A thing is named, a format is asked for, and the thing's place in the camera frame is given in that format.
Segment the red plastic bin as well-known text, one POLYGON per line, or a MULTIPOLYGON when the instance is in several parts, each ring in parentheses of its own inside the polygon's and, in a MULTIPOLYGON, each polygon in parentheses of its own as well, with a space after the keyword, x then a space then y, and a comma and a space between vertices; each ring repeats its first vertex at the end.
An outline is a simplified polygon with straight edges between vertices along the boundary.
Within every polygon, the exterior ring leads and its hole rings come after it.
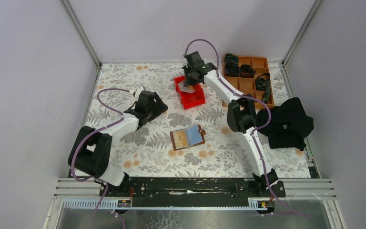
POLYGON ((175 90, 180 97, 184 110, 205 104, 205 95, 202 87, 199 84, 185 87, 183 83, 184 80, 184 76, 179 76, 173 79, 175 90))

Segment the brown leather card holder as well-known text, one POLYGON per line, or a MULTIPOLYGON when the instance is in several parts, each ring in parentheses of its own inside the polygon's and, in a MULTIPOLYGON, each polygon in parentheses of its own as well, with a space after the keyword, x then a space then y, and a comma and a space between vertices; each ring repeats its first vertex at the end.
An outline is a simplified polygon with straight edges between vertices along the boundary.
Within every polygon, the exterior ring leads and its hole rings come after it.
MULTIPOLYGON (((188 128, 180 129, 180 130, 184 130, 186 132, 187 140, 188 140, 189 143, 188 143, 188 146, 186 148, 182 148, 182 149, 178 149, 178 150, 191 148, 191 147, 202 145, 202 144, 205 143, 205 137, 204 136, 206 135, 206 131, 204 129, 202 129, 200 125, 193 125, 193 126, 190 126, 188 128)), ((172 132, 174 132, 174 131, 170 132, 170 137, 171 137, 173 150, 178 151, 174 146, 172 132)))

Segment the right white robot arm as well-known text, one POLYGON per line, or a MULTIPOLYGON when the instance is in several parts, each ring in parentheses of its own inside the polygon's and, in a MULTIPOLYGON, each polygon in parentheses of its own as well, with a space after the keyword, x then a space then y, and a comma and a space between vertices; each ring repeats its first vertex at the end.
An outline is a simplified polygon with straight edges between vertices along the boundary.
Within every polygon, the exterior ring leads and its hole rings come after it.
POLYGON ((253 157, 254 190, 265 197, 273 191, 278 182, 275 170, 265 159, 262 144, 258 137, 260 127, 256 126, 255 102, 260 100, 245 95, 234 88, 225 78, 219 75, 218 68, 211 62, 205 63, 199 52, 183 55, 187 64, 183 67, 187 85, 202 83, 213 89, 227 105, 227 124, 239 134, 246 152, 253 157))

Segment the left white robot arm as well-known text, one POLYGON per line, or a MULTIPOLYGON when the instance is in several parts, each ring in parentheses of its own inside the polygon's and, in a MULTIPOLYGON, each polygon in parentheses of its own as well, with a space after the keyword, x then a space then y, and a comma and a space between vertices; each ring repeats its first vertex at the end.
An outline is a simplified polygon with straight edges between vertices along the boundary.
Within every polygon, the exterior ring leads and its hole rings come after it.
POLYGON ((87 174, 88 178, 111 185, 111 191, 117 196, 128 192, 129 184, 125 180, 127 174, 110 164, 112 145, 168 110, 156 92, 143 90, 134 95, 138 97, 137 101, 124 112, 119 112, 119 120, 101 128, 83 126, 80 129, 68 158, 71 175, 76 181, 85 181, 76 175, 75 171, 79 170, 87 174))

